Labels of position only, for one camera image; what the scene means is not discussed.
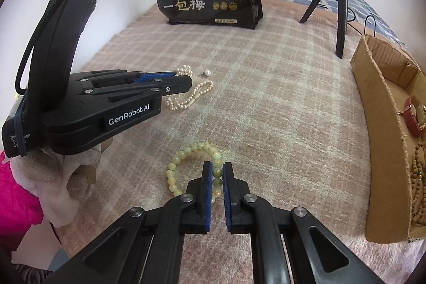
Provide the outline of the pink sleeve forearm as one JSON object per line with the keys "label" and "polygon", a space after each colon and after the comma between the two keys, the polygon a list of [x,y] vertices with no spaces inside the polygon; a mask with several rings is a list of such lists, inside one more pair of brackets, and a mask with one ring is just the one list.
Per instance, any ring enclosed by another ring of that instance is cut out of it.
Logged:
{"label": "pink sleeve forearm", "polygon": [[5,153],[1,152],[1,248],[14,252],[33,225],[41,224],[39,199],[16,183]]}

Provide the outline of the left gloved hand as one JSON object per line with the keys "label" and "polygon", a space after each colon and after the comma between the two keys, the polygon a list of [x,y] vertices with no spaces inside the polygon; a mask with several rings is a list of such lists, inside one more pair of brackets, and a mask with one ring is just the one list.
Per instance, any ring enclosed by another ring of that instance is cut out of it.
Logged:
{"label": "left gloved hand", "polygon": [[103,146],[63,156],[51,148],[6,158],[17,184],[39,199],[44,217],[60,228],[76,217],[80,203],[92,194]]}

